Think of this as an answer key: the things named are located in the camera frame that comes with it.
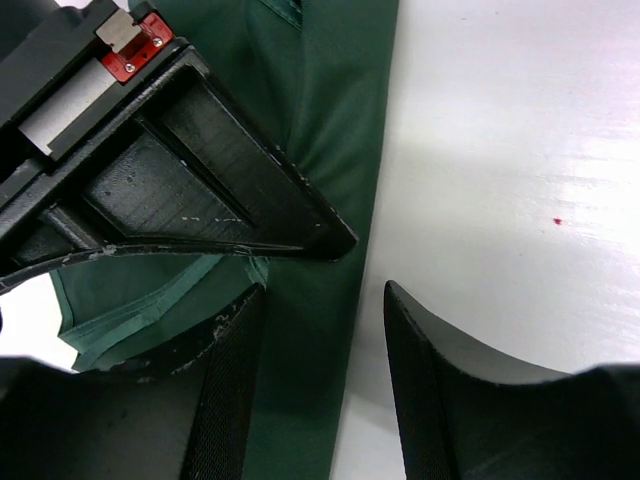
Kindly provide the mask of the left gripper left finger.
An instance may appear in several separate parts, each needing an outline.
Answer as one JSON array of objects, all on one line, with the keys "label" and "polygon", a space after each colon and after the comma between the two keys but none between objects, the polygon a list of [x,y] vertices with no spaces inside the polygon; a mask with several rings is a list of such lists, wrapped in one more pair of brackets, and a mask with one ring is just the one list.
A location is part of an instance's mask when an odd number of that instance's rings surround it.
[{"label": "left gripper left finger", "polygon": [[238,479],[264,289],[109,370],[1,362],[5,479]]}]

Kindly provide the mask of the dark green cloth napkin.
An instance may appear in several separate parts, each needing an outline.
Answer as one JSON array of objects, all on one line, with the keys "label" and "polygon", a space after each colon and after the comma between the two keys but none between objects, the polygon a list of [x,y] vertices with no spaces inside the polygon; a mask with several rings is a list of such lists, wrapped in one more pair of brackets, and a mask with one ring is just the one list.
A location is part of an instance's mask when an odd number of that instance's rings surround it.
[{"label": "dark green cloth napkin", "polygon": [[335,263],[104,257],[54,272],[76,369],[107,368],[253,283],[266,326],[243,475],[330,475],[381,160],[394,1],[160,1],[157,9],[358,236]]}]

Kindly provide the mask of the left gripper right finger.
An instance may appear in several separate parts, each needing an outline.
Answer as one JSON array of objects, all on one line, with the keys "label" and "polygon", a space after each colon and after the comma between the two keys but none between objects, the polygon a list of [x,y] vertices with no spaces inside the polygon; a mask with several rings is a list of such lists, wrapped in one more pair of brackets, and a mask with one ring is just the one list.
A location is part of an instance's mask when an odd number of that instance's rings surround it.
[{"label": "left gripper right finger", "polygon": [[637,365],[566,374],[517,359],[394,281],[384,328],[408,478],[638,477]]}]

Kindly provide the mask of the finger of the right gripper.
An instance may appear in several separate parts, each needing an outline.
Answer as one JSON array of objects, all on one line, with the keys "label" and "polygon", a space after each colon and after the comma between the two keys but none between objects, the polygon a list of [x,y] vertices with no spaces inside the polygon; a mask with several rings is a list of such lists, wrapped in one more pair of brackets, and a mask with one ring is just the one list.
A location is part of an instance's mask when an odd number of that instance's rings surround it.
[{"label": "finger of the right gripper", "polygon": [[356,233],[241,111],[192,47],[172,47],[76,145],[1,201],[1,288],[104,258],[336,261]]}]

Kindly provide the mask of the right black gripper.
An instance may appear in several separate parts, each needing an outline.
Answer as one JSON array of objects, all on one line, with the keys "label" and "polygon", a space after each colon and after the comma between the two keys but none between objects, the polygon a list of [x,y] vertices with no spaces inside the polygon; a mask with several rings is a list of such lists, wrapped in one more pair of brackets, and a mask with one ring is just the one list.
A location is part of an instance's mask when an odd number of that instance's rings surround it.
[{"label": "right black gripper", "polygon": [[[189,43],[175,36],[148,2],[133,12],[112,1],[83,8],[54,1],[1,4],[1,167],[14,170],[33,155],[59,159],[139,86],[151,81]],[[81,71],[96,70],[106,86],[60,132],[36,142],[23,130]]]}]

